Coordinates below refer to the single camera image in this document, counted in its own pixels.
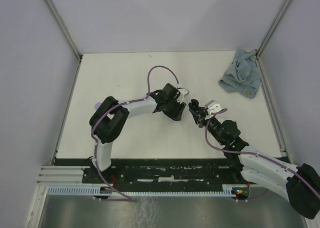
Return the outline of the black earbud charging case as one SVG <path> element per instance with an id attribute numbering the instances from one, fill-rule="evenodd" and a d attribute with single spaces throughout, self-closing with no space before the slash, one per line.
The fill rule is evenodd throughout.
<path id="1" fill-rule="evenodd" d="M 191 99 L 188 106 L 192 110 L 197 110 L 199 107 L 199 101 L 197 99 Z"/>

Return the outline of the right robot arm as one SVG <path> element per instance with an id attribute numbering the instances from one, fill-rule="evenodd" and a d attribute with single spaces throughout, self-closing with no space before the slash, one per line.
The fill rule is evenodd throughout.
<path id="1" fill-rule="evenodd" d="M 227 111 L 216 101 L 202 107 L 198 100 L 192 99 L 188 108 L 196 125 L 205 128 L 204 136 L 211 135 L 221 145 L 220 148 L 210 147 L 223 152 L 238 165 L 229 171 L 234 183 L 246 180 L 258 184 L 283 197 L 305 218 L 317 216 L 320 211 L 320 176 L 312 166 L 278 160 L 245 142 L 235 121 L 220 122 L 216 118 Z"/>

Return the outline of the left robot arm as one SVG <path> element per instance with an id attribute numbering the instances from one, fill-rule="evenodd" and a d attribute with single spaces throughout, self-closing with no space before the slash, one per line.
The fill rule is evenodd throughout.
<path id="1" fill-rule="evenodd" d="M 100 183 L 110 179 L 113 142 L 119 137 L 129 118 L 162 112 L 173 121 L 181 121 L 186 107 L 184 99 L 188 94 L 189 90 L 167 83 L 161 90 L 147 93 L 145 97 L 135 100 L 121 102 L 113 96 L 107 97 L 89 120 L 91 136 L 95 140 L 93 177 Z"/>

